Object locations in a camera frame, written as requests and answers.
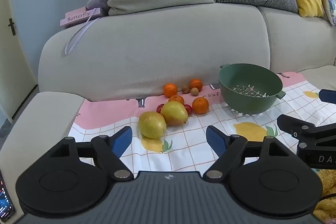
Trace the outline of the yellow pear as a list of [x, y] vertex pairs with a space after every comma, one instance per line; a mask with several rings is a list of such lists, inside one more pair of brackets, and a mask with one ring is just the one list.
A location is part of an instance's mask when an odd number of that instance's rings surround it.
[[189, 117], [184, 105], [177, 101], [165, 103], [161, 109], [161, 114], [169, 126], [182, 126]]
[[167, 125], [161, 114], [147, 111], [139, 116], [138, 127], [143, 136], [150, 139], [159, 139], [165, 135]]

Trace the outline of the orange tangerine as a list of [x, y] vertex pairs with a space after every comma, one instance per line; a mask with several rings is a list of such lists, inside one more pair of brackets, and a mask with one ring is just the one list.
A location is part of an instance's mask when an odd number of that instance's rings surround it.
[[168, 83], [163, 86], [163, 95], [166, 98], [170, 98], [172, 96], [177, 95], [178, 87], [173, 83]]
[[189, 88], [190, 88], [190, 90], [193, 89], [193, 88], [197, 88], [198, 91], [201, 92], [202, 88], [203, 88], [203, 82], [202, 82], [202, 80], [200, 80], [200, 79], [192, 79], [189, 82]]
[[195, 114], [206, 114], [209, 111], [209, 102], [204, 97], [195, 98], [192, 102], [192, 108]]
[[185, 104], [185, 100], [184, 100], [184, 98], [182, 97], [182, 96], [180, 96], [180, 95], [178, 95], [178, 94], [176, 94], [176, 95], [174, 95], [174, 96], [171, 96], [170, 98], [169, 98], [169, 102], [179, 102], [179, 103], [181, 103], [181, 104]]

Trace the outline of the red tomato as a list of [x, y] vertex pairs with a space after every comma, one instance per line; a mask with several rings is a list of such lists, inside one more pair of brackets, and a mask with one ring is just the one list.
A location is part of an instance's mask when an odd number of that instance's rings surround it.
[[163, 106], [164, 106], [164, 104], [160, 104], [160, 105], [157, 107], [156, 112], [157, 112], [157, 113], [160, 113], [161, 110], [162, 110], [162, 108], [163, 108]]
[[193, 113], [193, 108], [190, 105], [184, 104], [184, 107], [185, 107], [188, 115], [191, 115]]

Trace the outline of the lemon print pink cloth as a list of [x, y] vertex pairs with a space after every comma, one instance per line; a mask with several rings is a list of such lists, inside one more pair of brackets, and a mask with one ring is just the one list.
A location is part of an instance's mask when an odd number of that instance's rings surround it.
[[141, 170], [197, 170], [203, 173], [217, 158], [206, 141], [206, 128], [210, 125], [227, 135], [238, 134], [248, 140], [261, 141], [265, 136], [273, 136], [295, 151], [298, 141], [277, 127], [277, 117], [287, 114], [316, 126], [331, 124], [335, 122], [335, 105], [322, 102], [319, 90], [301, 74], [289, 72], [281, 79], [285, 97], [276, 100], [270, 109], [258, 115], [237, 113], [224, 102], [218, 87], [205, 86], [201, 96], [209, 102], [208, 112], [191, 114], [181, 126], [169, 126], [158, 140], [141, 136], [138, 119], [142, 113], [155, 111], [159, 105], [166, 103], [164, 96], [140, 100], [84, 101], [69, 135], [77, 142], [90, 141], [99, 135], [114, 135], [129, 126], [133, 137], [121, 159], [133, 173]]

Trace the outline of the yellow fuzzy blanket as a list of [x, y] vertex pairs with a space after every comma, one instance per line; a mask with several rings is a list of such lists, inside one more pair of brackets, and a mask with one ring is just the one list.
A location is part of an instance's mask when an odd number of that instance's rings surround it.
[[323, 223], [335, 223], [335, 170], [319, 169], [317, 174], [323, 189], [313, 214]]

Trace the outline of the green colander bowl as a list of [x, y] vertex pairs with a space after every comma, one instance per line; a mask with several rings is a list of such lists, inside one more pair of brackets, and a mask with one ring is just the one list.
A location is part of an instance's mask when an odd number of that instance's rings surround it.
[[222, 65], [219, 86], [226, 104], [247, 115], [267, 111], [277, 99], [286, 95], [278, 75], [253, 64]]

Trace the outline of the patterned blue white pillow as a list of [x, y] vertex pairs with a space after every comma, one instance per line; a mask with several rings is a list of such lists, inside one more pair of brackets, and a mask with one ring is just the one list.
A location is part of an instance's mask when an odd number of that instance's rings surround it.
[[335, 0], [322, 0], [325, 16], [332, 26], [336, 25]]

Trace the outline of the beige fabric sofa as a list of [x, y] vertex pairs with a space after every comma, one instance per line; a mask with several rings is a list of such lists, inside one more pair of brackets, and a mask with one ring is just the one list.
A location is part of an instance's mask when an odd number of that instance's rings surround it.
[[335, 88], [335, 27], [322, 18], [220, 3], [107, 16], [66, 55], [75, 32], [68, 28], [45, 43], [39, 92], [1, 148], [13, 203], [17, 178], [69, 133], [84, 100], [143, 98], [193, 78], [214, 84], [220, 66], [234, 63], [301, 72], [318, 88]]

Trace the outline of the lilac ribbon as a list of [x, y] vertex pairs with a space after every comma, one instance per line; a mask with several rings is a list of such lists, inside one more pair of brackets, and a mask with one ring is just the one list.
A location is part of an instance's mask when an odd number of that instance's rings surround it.
[[80, 42], [80, 39], [84, 36], [90, 26], [92, 26], [92, 24], [94, 24], [94, 22], [98, 20], [98, 18], [91, 20], [96, 10], [97, 8], [94, 8], [92, 11], [89, 12], [89, 18], [87, 19], [87, 21], [68, 40], [64, 48], [65, 55], [69, 55], [75, 49], [77, 44]]

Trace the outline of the smartphone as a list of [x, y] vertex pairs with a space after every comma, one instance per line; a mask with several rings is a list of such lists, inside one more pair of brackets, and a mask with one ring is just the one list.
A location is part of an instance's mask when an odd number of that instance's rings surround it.
[[6, 223], [15, 213], [15, 207], [7, 192], [5, 182], [0, 172], [0, 219], [1, 223]]

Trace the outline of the pink butterfly box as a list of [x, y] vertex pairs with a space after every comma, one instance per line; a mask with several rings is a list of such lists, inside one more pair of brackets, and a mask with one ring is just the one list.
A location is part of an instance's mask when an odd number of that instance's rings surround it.
[[81, 7], [70, 12], [66, 12], [64, 19], [60, 20], [60, 27], [68, 28], [77, 24], [86, 22], [88, 19], [102, 17], [104, 13], [100, 8], [89, 10], [87, 7]]

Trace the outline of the purple plush toy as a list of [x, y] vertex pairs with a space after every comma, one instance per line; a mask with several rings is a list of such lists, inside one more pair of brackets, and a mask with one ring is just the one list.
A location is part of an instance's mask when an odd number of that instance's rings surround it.
[[110, 7], [108, 6], [108, 0], [89, 0], [86, 7], [88, 10], [100, 8], [104, 16], [107, 16], [110, 10]]

